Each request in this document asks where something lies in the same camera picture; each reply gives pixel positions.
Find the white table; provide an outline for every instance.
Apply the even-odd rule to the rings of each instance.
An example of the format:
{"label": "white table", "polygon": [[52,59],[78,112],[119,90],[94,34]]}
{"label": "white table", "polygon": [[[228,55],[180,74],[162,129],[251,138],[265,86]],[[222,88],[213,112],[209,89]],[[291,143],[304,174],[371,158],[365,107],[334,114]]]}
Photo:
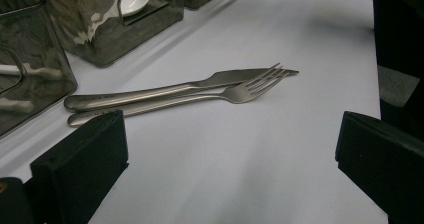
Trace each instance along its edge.
{"label": "white table", "polygon": [[[92,224],[379,224],[334,159],[344,111],[379,117],[370,0],[213,0],[113,66],[74,56],[75,94],[147,89],[282,62],[300,74],[243,105],[211,101],[125,120],[129,168]],[[62,102],[0,140],[0,176],[75,129]]]}

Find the fork head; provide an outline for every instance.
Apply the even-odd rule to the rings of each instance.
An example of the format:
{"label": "fork head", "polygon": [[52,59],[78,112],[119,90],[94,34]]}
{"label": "fork head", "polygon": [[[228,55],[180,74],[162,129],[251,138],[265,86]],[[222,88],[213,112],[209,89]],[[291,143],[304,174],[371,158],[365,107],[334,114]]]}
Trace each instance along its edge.
{"label": "fork head", "polygon": [[284,73],[284,69],[282,69],[282,65],[280,63],[275,64],[270,67],[264,73],[259,76],[256,76],[248,81],[245,81],[235,87],[227,88],[223,96],[232,103],[245,103],[251,101],[273,86],[277,85],[284,77],[288,75],[288,73]]}

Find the utensil inside container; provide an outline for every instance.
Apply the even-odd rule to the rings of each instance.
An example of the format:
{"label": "utensil inside container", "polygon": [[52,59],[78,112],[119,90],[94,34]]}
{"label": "utensil inside container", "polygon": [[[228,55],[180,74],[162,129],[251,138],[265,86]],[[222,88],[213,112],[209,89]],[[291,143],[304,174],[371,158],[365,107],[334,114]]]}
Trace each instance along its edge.
{"label": "utensil inside container", "polygon": [[139,12],[148,2],[149,0],[121,0],[122,16],[130,16]]}

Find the fork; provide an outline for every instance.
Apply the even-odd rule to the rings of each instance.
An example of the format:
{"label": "fork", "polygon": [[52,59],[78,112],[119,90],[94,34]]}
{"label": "fork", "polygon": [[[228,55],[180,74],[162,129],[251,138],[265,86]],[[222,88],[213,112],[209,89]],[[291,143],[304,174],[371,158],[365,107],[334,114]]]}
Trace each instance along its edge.
{"label": "fork", "polygon": [[237,86],[229,87],[225,89],[222,93],[180,96],[155,101],[137,102],[89,112],[76,113],[68,118],[68,124],[72,127],[80,126],[91,118],[116,110],[122,110],[124,113],[124,117],[128,117],[159,109],[164,109],[167,107],[213,99],[221,99],[231,102],[233,104],[249,102],[267,92],[269,89],[271,89],[273,86],[275,86],[278,82],[280,82],[284,77],[288,75],[288,73],[285,73],[284,75],[275,77],[275,74],[281,71],[281,69],[282,66],[280,66],[280,64],[278,63],[264,71],[264,73]]}

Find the knife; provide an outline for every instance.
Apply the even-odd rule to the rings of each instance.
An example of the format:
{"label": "knife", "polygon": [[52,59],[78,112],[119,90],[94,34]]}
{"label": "knife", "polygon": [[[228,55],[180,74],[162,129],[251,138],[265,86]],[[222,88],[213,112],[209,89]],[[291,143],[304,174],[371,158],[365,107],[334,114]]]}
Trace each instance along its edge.
{"label": "knife", "polygon": [[[258,68],[222,71],[217,72],[211,77],[201,81],[186,82],[182,84],[141,91],[95,95],[72,95],[65,98],[64,106],[69,111],[83,112],[114,107],[153,98],[186,95],[213,88],[237,85],[257,75],[260,75],[266,70],[266,68]],[[299,73],[298,71],[283,69],[283,71],[279,73],[279,76],[285,75],[287,72],[288,75],[296,75]]]}

